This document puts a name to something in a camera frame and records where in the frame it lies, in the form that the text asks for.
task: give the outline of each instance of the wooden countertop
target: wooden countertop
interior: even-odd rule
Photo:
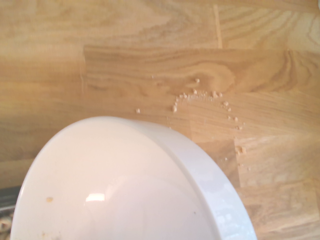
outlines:
[[[139,119],[214,159],[259,240],[320,239],[317,0],[3,1],[0,13],[0,188],[75,121]]]

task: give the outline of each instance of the crumb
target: crumb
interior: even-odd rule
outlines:
[[[0,237],[3,236],[1,233],[9,231],[12,226],[12,219],[9,216],[4,216],[0,218]]]
[[[218,95],[217,95],[216,91],[213,91],[213,92],[212,92],[212,97],[213,97],[214,99],[217,99],[217,98],[218,98]]]
[[[46,202],[47,202],[47,203],[51,203],[53,200],[54,200],[53,197],[47,197],[47,198],[46,198]]]

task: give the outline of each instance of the food crumb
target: food crumb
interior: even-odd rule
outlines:
[[[213,91],[213,92],[212,92],[212,97],[213,97],[214,99],[217,99],[217,98],[218,98],[218,95],[217,95],[216,91]]]
[[[177,106],[176,105],[173,105],[172,106],[172,111],[175,113],[177,111]]]
[[[53,200],[54,200],[53,197],[47,197],[47,198],[46,198],[46,202],[47,202],[47,203],[51,203]]]

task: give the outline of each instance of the white bowl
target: white bowl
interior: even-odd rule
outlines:
[[[117,117],[76,122],[40,151],[11,239],[256,240],[237,192],[195,143]]]

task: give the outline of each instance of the wood grain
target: wood grain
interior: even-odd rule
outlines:
[[[219,7],[226,49],[320,52],[320,14],[248,6]]]
[[[21,185],[32,162],[33,159],[0,162],[0,189]]]
[[[237,156],[241,186],[261,186],[317,177],[320,138],[313,135],[277,135],[235,140],[247,154]]]
[[[215,140],[198,144],[224,172],[234,188],[240,187],[238,163],[233,140]]]
[[[265,233],[296,226],[306,225],[309,229],[309,224],[320,220],[316,194],[309,179],[266,184],[264,187],[242,187],[237,192],[260,239],[264,239]]]
[[[2,1],[0,188],[71,123],[144,120],[215,160],[259,240],[319,239],[319,29],[316,0]]]

